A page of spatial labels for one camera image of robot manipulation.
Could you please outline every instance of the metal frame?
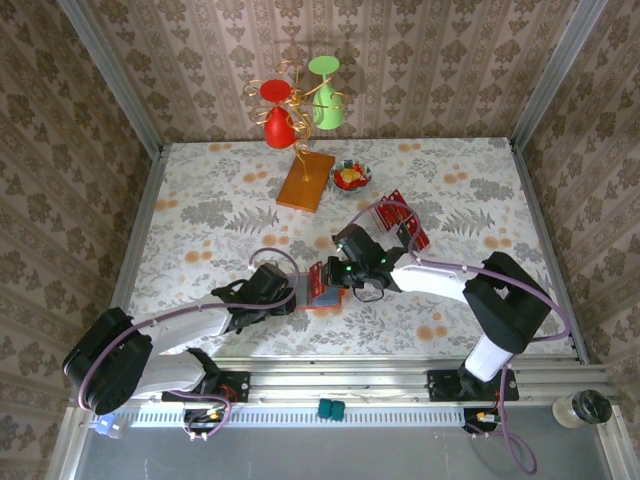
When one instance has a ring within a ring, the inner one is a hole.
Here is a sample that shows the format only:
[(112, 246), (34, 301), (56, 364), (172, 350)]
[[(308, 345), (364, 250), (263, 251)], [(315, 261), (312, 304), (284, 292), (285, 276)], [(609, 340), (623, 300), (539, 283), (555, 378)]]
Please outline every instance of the metal frame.
[(527, 166), (524, 162), (522, 150), (513, 144), (511, 146), (511, 150), (513, 152), (513, 160), (516, 164), (518, 175), (520, 176), (520, 183), (524, 190), (524, 196), (527, 199), (527, 205), (529, 205), (533, 225), (536, 229), (536, 233), (538, 234), (538, 238), (540, 239), (542, 254), (544, 255), (549, 268), (549, 277), (551, 278), (553, 289), (556, 292), (559, 305), (569, 314), (572, 332), (571, 338), (573, 339), (576, 353), (582, 363), (589, 364), (591, 363), (589, 360), (589, 354), (587, 353), (587, 348), (585, 347), (584, 340), (582, 339), (578, 321), (575, 313), (573, 312), (569, 292), (567, 292), (567, 287), (565, 286), (564, 279), (562, 278), (560, 265), (558, 264), (558, 259), (553, 250), (551, 237), (549, 236), (549, 231), (547, 230), (544, 216), (540, 209), (540, 203), (538, 203), (538, 197), (536, 196), (533, 183), (531, 182), (531, 177), (529, 176), (529, 171), (527, 170)]
[(147, 116), (118, 56), (109, 47), (109, 42), (102, 33), (88, 2), (60, 0), (60, 6), (131, 122), (149, 157), (155, 159), (162, 148), (160, 135)]
[(607, 0), (580, 0), (513, 130), (513, 144), (524, 149), (578, 53), (600, 17)]
[[(183, 428), (182, 404), (146, 405), (141, 408), (123, 407), (114, 415), (127, 422), (129, 428)], [(98, 425), (100, 417), (91, 420), (90, 428)], [(318, 407), (290, 408), (242, 405), (236, 407), (224, 428), (358, 428), (358, 427), (462, 427), (463, 407), (349, 408), (341, 421), (318, 416)]]
[[(161, 153), (156, 153), (154, 156), (156, 161), (151, 164), (138, 214), (131, 230), (129, 245), (111, 298), (111, 307), (126, 308), (131, 300), (136, 273), (140, 266), (158, 192), (164, 180), (164, 171), (170, 150), (170, 147), (165, 147)], [(86, 412), (75, 406), (67, 407), (56, 446), (51, 455), (46, 480), (73, 480), (75, 478), (91, 417), (91, 412)]]
[[(317, 407), (321, 398), (342, 400), (349, 408), (369, 407), (488, 407), (492, 402), (431, 402), (426, 388), (427, 371), (457, 369), (463, 356), (309, 356), (282, 358), (219, 358), (226, 371), (251, 372), (248, 405), (289, 408)], [(526, 407), (551, 405), (560, 397), (579, 390), (595, 389), (614, 398), (602, 365), (582, 365), (575, 358), (530, 355), (518, 357), (512, 369), (518, 381), (520, 400), (506, 405)], [(126, 407), (158, 404), (130, 400)]]
[(613, 478), (640, 478), (640, 465), (619, 406), (613, 406), (611, 420), (598, 425), (598, 432)]

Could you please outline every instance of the red object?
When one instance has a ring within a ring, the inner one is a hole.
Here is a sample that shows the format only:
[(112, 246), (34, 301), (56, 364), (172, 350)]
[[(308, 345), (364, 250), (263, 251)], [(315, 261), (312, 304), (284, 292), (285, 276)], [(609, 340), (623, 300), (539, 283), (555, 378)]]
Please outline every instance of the red object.
[(309, 269), (309, 283), (311, 290), (311, 298), (324, 295), (327, 287), (322, 283), (322, 262), (316, 262)]
[[(386, 196), (383, 196), (380, 201), (384, 202), (388, 200)], [(391, 210), (390, 205), (379, 205), (376, 207), (376, 213), (378, 214), (378, 218), (382, 222), (384, 229), (388, 232), (391, 228), (396, 224), (395, 215)]]
[(291, 124), (291, 116), (284, 108), (272, 108), (267, 115), (267, 122), (264, 124), (267, 145), (271, 148), (290, 147), (296, 141), (296, 132)]
[[(399, 203), (408, 205), (404, 197), (398, 190), (394, 190), (391, 193), (391, 195), (389, 195), (388, 198), (383, 196), (380, 200), (381, 201), (392, 200), (394, 202), (399, 202)], [(380, 222), (382, 223), (383, 228), (387, 232), (391, 230), (391, 228), (393, 228), (394, 225), (400, 225), (399, 230), (402, 230), (404, 228), (406, 229), (406, 233), (409, 234), (411, 237), (413, 237), (413, 235), (418, 230), (418, 222), (416, 221), (416, 218), (411, 214), (411, 212), (409, 212), (409, 210), (402, 208), (401, 206), (380, 205), (376, 207), (375, 210), (376, 210), (376, 213), (378, 214), (378, 218), (380, 219)], [(423, 228), (420, 234), (416, 238), (416, 247), (418, 251), (429, 246), (429, 243), (430, 243), (429, 237), (427, 236)]]
[[(402, 194), (398, 190), (394, 190), (391, 193), (391, 195), (389, 195), (389, 200), (393, 200), (394, 202), (404, 203), (405, 205), (407, 205), (407, 202), (405, 201), (404, 197), (402, 196)], [(407, 210), (406, 208), (402, 208), (402, 207), (397, 206), (397, 205), (390, 205), (390, 207), (395, 212), (395, 214), (398, 217), (399, 221), (402, 221), (402, 220), (406, 219), (407, 217), (409, 217), (409, 215), (411, 215), (409, 210)]]
[(267, 102), (283, 102), (291, 95), (291, 85), (284, 80), (267, 80), (260, 87), (260, 95)]
[(354, 188), (364, 187), (367, 183), (369, 183), (369, 179), (364, 176), (364, 171), (359, 163), (354, 163), (353, 170), (360, 174), (360, 178), (358, 180), (354, 180), (353, 182), (346, 182), (344, 178), (342, 178), (342, 173), (338, 170), (333, 172), (333, 181), (336, 185), (343, 190), (353, 190)]
[[(416, 221), (416, 217), (411, 215), (407, 220), (405, 220), (404, 224), (407, 226), (407, 230), (413, 237), (418, 230), (418, 222)], [(422, 229), (422, 231), (416, 238), (416, 246), (418, 247), (418, 250), (422, 250), (427, 245), (429, 245), (429, 237), (427, 237), (427, 234), (424, 233), (424, 229)]]

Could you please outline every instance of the table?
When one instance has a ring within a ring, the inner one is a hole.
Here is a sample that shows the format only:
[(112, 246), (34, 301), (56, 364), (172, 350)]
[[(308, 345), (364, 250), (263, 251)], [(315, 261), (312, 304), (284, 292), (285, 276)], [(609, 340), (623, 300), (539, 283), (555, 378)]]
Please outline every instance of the table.
[[(130, 312), (176, 306), (248, 278), (247, 258), (262, 246), (287, 250), (307, 270), (334, 254), (331, 234), (395, 188), (420, 214), (429, 255), (477, 264), (504, 250), (555, 298), (506, 139), (320, 140), (310, 146), (336, 160), (365, 161), (372, 182), (355, 194), (328, 184), (310, 214), (275, 204), (293, 160), (290, 149), (272, 150), (264, 142), (172, 145)], [(362, 225), (380, 240), (371, 217)], [(286, 260), (263, 257), (288, 271)], [(552, 314), (541, 333), (560, 329)], [(388, 293), (365, 305), (349, 294), (341, 308), (297, 311), (189, 346), (217, 356), (439, 357), (466, 355), (480, 334), (471, 310), (450, 299)], [(534, 344), (526, 353), (574, 355), (570, 340)]]

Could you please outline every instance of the wall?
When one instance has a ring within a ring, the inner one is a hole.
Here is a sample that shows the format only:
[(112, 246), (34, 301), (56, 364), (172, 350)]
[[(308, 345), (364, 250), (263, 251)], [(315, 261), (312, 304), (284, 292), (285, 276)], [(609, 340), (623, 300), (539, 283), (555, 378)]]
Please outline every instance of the wall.
[(0, 2), (0, 478), (42, 478), (149, 160), (55, 2)]
[(525, 159), (592, 356), (640, 452), (640, 2), (610, 0)]
[(335, 84), (354, 100), (340, 136), (508, 136), (577, 4), (88, 3), (165, 143), (262, 138), (245, 82), (273, 77), (281, 60), (325, 54), (342, 62)]

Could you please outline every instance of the small jar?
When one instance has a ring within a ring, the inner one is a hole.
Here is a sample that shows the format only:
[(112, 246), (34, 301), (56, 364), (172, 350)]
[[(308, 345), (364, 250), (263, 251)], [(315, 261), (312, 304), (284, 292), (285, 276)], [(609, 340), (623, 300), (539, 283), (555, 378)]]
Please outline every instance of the small jar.
[(553, 403), (553, 416), (566, 428), (605, 423), (611, 413), (611, 402), (595, 390), (576, 392)]

